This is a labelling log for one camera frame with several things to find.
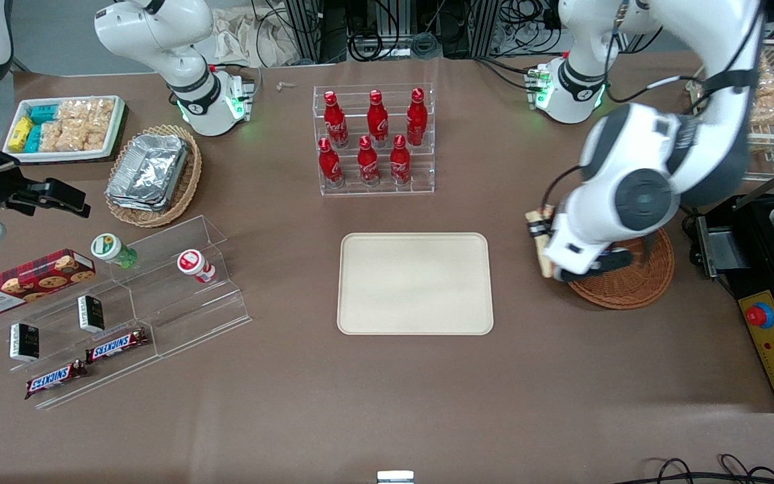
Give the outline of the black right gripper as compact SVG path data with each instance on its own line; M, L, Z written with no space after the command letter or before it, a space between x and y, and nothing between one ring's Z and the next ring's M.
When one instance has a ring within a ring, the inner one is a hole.
M84 203L85 193L54 178L40 183L40 195L31 190L34 181L25 178L12 157L0 155L0 208L16 211L34 211L43 208L40 197L56 209L70 212L80 218L89 218L91 206Z

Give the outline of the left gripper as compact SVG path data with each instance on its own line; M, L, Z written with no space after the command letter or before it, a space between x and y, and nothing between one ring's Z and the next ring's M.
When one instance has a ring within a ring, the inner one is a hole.
M532 239L550 238L544 248L544 257L556 267L553 279L560 282L571 282L572 274L586 276L606 249L605 243L587 241L578 235L576 225L572 224L575 221L577 218L570 215L568 202L557 206L553 223L550 218L527 220L527 230Z

